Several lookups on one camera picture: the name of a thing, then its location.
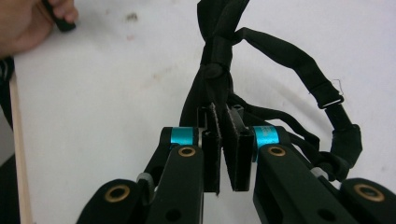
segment black nylon strap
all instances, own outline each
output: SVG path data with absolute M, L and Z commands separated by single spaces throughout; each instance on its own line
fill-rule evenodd
M 353 125 L 341 107 L 344 101 L 338 90 L 323 75 L 315 60 L 301 49 L 279 38 L 242 28 L 234 32 L 248 0 L 202 0 L 198 4 L 198 22 L 205 40 L 201 67 L 184 104 L 180 126 L 196 126 L 197 108 L 214 104 L 219 115 L 226 104 L 236 96 L 230 70 L 232 45 L 245 39 L 250 45 L 283 66 L 293 69 L 309 92 L 315 97 L 319 108 L 325 108 L 334 127 L 331 153 L 318 152 L 318 138 L 301 126 L 292 116 L 266 108 L 245 104 L 252 116 L 262 120 L 281 119 L 308 147 L 303 150 L 308 159 L 322 167 L 332 178 L 343 180 L 361 153 L 361 133 Z M 302 144 L 297 136 L 294 143 Z
M 7 57 L 0 61 L 0 105 L 9 126 L 12 128 L 11 97 L 9 94 L 9 80 L 14 73 L 14 59 Z
M 333 102 L 343 102 L 344 98 L 323 75 L 315 60 L 301 49 L 274 36 L 242 28 L 235 33 L 233 43 L 245 39 L 251 46 L 283 66 L 293 69 L 306 88 L 323 108 Z

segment teal anodized spacer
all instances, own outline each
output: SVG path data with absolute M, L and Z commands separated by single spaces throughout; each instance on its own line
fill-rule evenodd
M 194 131 L 190 127 L 175 127 L 171 132 L 171 144 L 181 146 L 192 145 L 194 142 Z
M 268 144 L 278 144 L 279 136 L 274 126 L 254 126 L 253 129 L 256 134 L 257 157 L 255 161 L 257 161 L 260 147 Z

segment wooden stick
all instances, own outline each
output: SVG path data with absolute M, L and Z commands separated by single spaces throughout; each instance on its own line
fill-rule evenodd
M 20 200 L 21 224 L 32 224 L 32 209 L 30 205 L 29 185 L 26 172 L 26 160 L 23 145 L 21 111 L 18 95 L 17 76 L 15 73 L 9 81 L 12 105 L 12 121 L 15 142 L 15 160 L 17 163 L 18 194 Z

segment white table surface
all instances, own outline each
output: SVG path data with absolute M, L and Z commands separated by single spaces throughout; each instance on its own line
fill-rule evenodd
M 77 0 L 77 30 L 55 30 L 16 57 L 26 223 L 75 223 L 100 186 L 143 172 L 161 129 L 178 125 L 199 68 L 197 2 Z M 134 13 L 137 20 L 127 20 Z M 349 177 L 396 192 L 396 3 L 252 0 L 242 26 L 317 61 L 361 126 L 363 152 Z M 332 126 L 293 71 L 243 42 L 233 48 L 231 72 L 242 98 L 292 114 L 321 138 L 322 150 L 330 148 Z M 260 223 L 252 190 L 232 192 L 224 164 L 221 181 L 218 198 L 205 196 L 204 223 Z

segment metal ring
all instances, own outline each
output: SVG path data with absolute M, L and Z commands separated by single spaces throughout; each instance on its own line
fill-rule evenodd
M 183 147 L 178 150 L 178 155 L 182 157 L 191 157 L 195 155 L 195 149 L 193 147 Z
M 273 155 L 273 156 L 285 156 L 286 155 L 286 151 L 285 149 L 281 148 L 281 147 L 269 147 L 268 148 L 268 152 Z
M 363 198 L 370 200 L 372 202 L 380 203 L 385 200 L 384 194 L 378 189 L 366 185 L 366 184 L 357 184 L 353 187 L 353 189 Z M 371 190 L 375 195 L 370 195 L 367 192 L 364 192 L 365 189 Z
M 123 190 L 123 193 L 121 195 L 112 195 L 115 190 Z M 106 194 L 105 194 L 105 200 L 108 201 L 109 203 L 118 203 L 124 200 L 126 197 L 128 197 L 129 193 L 131 190 L 129 189 L 128 186 L 126 185 L 117 185 L 109 189 Z

